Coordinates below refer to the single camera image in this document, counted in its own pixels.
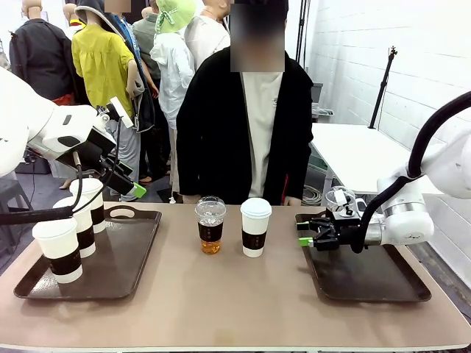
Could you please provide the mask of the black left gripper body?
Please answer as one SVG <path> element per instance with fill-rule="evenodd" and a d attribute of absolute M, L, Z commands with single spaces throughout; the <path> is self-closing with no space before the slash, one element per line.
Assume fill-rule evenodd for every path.
<path fill-rule="evenodd" d="M 107 136 L 95 127 L 83 142 L 71 135 L 59 137 L 57 141 L 67 148 L 67 151 L 57 158 L 57 161 L 64 165 L 76 169 L 73 157 L 73 153 L 76 152 L 83 171 L 93 170 L 104 174 L 113 167 L 112 151 L 116 147 L 116 142 L 113 137 Z"/>

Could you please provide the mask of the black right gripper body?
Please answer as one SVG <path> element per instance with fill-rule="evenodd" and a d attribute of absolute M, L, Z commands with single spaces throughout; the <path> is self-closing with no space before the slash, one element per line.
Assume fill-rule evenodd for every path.
<path fill-rule="evenodd" d="M 349 245 L 353 252 L 362 252 L 359 218 L 332 220 L 326 218 L 318 224 L 317 250 L 333 251 Z"/>

